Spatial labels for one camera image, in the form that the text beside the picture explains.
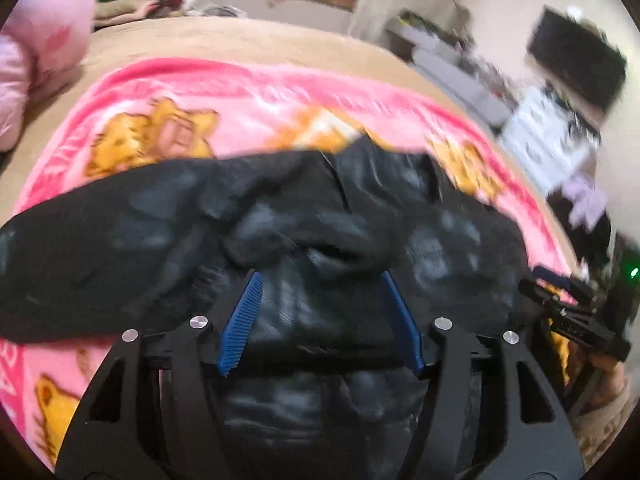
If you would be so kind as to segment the right hand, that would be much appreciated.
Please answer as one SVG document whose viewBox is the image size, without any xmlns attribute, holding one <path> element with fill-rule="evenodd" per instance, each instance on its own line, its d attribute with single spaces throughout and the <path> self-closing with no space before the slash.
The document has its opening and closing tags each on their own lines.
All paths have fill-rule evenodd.
<svg viewBox="0 0 640 480">
<path fill-rule="evenodd" d="M 588 363 L 602 373 L 600 382 L 588 403 L 590 410 L 595 410 L 617 399 L 625 390 L 628 379 L 624 363 L 614 360 L 612 356 L 589 352 Z"/>
</svg>

